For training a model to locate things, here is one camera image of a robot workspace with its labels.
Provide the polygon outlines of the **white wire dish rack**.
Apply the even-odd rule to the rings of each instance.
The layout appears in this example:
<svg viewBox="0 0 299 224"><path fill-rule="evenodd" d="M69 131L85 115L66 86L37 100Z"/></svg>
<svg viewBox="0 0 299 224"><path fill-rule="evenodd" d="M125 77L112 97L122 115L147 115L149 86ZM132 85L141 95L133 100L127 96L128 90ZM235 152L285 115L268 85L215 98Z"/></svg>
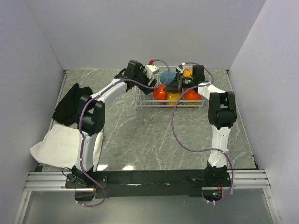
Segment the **white wire dish rack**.
<svg viewBox="0 0 299 224"><path fill-rule="evenodd" d="M195 86L206 81L205 75L204 75L205 68L203 66L193 65L192 67L189 66L189 67L186 67L185 69L192 70ZM160 82L161 73L162 72L158 72L157 74L154 75L154 78L157 80L157 85L159 85L160 87L165 85ZM181 96L176 101L176 104L178 105L178 107L199 107L200 108L203 105L203 103L205 102L205 98L202 96L200 105L188 105L186 103L187 100L183 99L183 96L185 93L187 93L187 91L185 91L185 89L182 89L182 90L180 90L179 93L181 94ZM155 100L153 97L153 92L151 92L149 95L145 95L139 89L136 89L136 91L135 91L135 105L137 107L173 107L174 106L174 105L167 105L166 102L167 102L166 100Z"/></svg>

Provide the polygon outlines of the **dark blue bowl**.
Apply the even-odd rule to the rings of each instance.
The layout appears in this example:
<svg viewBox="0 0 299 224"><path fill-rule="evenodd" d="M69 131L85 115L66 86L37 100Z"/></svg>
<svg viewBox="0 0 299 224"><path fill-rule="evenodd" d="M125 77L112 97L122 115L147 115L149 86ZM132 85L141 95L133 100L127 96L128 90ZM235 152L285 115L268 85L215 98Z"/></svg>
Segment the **dark blue bowl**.
<svg viewBox="0 0 299 224"><path fill-rule="evenodd" d="M176 73L174 71L169 72L166 70L160 75L160 82L165 85L169 85L176 78Z"/></svg>

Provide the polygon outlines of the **large orange bowl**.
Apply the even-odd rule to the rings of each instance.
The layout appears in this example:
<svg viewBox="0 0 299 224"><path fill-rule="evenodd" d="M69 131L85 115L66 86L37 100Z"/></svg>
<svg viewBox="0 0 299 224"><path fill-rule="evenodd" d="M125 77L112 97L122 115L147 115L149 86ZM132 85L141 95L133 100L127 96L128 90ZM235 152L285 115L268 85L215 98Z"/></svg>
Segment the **large orange bowl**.
<svg viewBox="0 0 299 224"><path fill-rule="evenodd" d="M193 77L192 70L185 69L184 73L183 73L183 77L185 77L185 78L192 78Z"/></svg>

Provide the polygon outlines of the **lime green bowl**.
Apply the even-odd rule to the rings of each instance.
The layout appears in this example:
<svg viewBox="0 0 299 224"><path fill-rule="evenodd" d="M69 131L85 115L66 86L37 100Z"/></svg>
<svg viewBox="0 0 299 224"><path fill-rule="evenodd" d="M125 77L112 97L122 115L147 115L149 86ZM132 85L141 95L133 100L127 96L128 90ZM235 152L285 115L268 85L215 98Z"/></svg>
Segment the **lime green bowl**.
<svg viewBox="0 0 299 224"><path fill-rule="evenodd" d="M191 100L191 101L186 101L188 105L200 105L201 100Z"/></svg>

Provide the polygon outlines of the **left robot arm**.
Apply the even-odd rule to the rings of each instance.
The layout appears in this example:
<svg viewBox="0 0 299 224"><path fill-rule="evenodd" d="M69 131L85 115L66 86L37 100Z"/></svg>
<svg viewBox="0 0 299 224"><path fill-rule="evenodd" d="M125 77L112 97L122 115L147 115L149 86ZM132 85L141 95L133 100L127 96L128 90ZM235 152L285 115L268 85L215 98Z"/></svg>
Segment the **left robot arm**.
<svg viewBox="0 0 299 224"><path fill-rule="evenodd" d="M71 173L82 187L87 188L93 183L93 153L96 138L105 125L106 106L134 86L145 94L153 92L157 83L153 75L159 72L159 68L153 62L151 60L144 66L138 61L130 60L127 67L106 87L93 95L83 95L80 98L77 110L79 149Z"/></svg>

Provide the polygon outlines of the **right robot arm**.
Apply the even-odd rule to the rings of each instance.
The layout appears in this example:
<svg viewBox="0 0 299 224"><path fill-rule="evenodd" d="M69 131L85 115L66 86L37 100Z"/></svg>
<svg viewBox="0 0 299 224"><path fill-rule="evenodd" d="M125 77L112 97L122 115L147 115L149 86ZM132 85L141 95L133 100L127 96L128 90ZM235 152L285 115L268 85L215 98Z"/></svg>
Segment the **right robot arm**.
<svg viewBox="0 0 299 224"><path fill-rule="evenodd" d="M212 127L212 145L210 149L201 151L210 152L204 178L207 185L215 186L229 180L227 166L231 162L228 159L228 139L237 119L235 94L232 91L223 91L215 87L211 73L208 73L211 80L207 81L204 72L208 70L198 63L192 64L191 77L184 77L185 63L176 68L176 78L171 86L182 90L179 99L195 90L209 101L208 121Z"/></svg>

